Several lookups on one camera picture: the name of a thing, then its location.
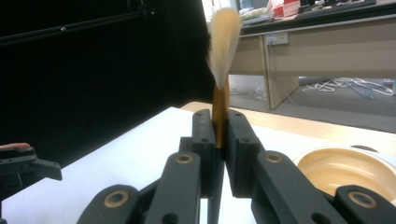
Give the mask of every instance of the bowl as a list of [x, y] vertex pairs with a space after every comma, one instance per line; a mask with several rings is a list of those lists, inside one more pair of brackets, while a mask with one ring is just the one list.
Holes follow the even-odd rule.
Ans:
[[358, 185], [396, 205], [396, 168], [373, 154], [349, 147], [323, 147], [293, 160], [311, 183], [332, 196], [338, 187]]

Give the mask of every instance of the table surface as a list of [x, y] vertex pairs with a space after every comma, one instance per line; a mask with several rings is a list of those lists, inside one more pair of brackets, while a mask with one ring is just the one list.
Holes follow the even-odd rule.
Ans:
[[[169, 107], [93, 153], [64, 167], [64, 180], [45, 178], [5, 199], [3, 218], [10, 224], [76, 223], [85, 207], [102, 189], [117, 184], [142, 189], [161, 177], [168, 156], [178, 151], [180, 137], [191, 136], [191, 111], [209, 107], [210, 105], [196, 102], [187, 104], [182, 109]], [[378, 137], [385, 136], [382, 143], [389, 141], [388, 145], [381, 146], [394, 148], [395, 145], [392, 134], [371, 133], [309, 120], [238, 110], [246, 115], [266, 150], [282, 152], [291, 159], [313, 148], [350, 145], [347, 141], [349, 138], [342, 141], [343, 133], [349, 137], [353, 133], [359, 133], [360, 137], [355, 137], [354, 144], [365, 145], [367, 134], [377, 134]], [[393, 165], [396, 164], [394, 156], [373, 154], [381, 155]], [[206, 209], [206, 200], [201, 200], [201, 223], [206, 223]], [[233, 198], [227, 173], [224, 176], [219, 223], [256, 223], [251, 214], [250, 200]]]
[[[195, 112], [204, 108], [210, 109], [211, 105], [191, 102], [181, 108]], [[395, 133], [384, 133], [308, 119], [297, 119], [240, 108], [233, 109], [245, 114], [251, 125], [331, 141], [345, 146], [366, 146], [380, 153], [396, 156]]]

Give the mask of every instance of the white table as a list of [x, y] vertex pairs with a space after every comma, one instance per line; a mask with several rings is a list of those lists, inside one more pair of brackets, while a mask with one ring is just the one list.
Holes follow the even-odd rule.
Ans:
[[[3, 201], [3, 218], [9, 224], [76, 223], [92, 198], [109, 186], [122, 184], [142, 189], [163, 172], [169, 155], [178, 151], [181, 136], [191, 136], [192, 112], [170, 107], [128, 133], [62, 169], [64, 180], [43, 179]], [[267, 150], [295, 158], [315, 147], [334, 142], [253, 126]], [[386, 156], [396, 164], [396, 157]], [[219, 223], [256, 223], [249, 199], [232, 197], [224, 176]], [[206, 203], [201, 203], [206, 223]]]

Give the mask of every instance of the wooden brush handle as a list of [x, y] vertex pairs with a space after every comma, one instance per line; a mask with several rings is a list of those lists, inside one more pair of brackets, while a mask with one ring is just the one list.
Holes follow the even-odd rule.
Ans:
[[228, 108], [230, 106], [230, 85], [228, 76], [222, 90], [215, 85], [213, 91], [212, 122], [215, 129], [216, 148], [225, 147], [228, 129]]

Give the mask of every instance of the floor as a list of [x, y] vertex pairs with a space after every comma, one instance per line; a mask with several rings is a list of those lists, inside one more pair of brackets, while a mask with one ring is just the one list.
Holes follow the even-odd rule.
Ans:
[[[230, 75], [230, 105], [265, 113], [396, 133], [396, 95], [368, 91], [356, 85], [352, 89], [345, 82], [342, 82], [343, 87], [330, 87], [333, 91], [311, 90], [305, 85], [322, 79], [300, 77], [300, 87], [277, 108], [269, 109], [263, 94], [263, 77]], [[383, 83], [382, 78], [366, 78], [364, 81]]]

